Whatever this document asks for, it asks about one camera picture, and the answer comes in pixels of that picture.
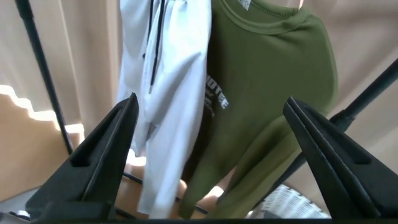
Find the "curtain fold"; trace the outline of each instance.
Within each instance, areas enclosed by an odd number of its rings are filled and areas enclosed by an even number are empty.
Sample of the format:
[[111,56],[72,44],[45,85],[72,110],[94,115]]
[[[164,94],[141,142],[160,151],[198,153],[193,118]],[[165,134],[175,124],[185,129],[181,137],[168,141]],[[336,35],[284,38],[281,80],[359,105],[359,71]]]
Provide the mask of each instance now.
[[[298,0],[252,1],[270,1],[288,7],[299,4]],[[116,98],[122,44],[119,3],[116,0],[34,0],[30,3],[66,123],[82,123],[87,135],[112,108]],[[340,87],[331,116],[351,103],[398,58],[398,2],[304,0],[304,7],[324,22],[336,58]],[[1,85],[13,87],[19,98],[28,98],[35,111],[51,110],[13,0],[0,1]],[[397,95],[395,83],[372,102],[347,131],[396,172]],[[325,208],[307,165],[287,184]]]

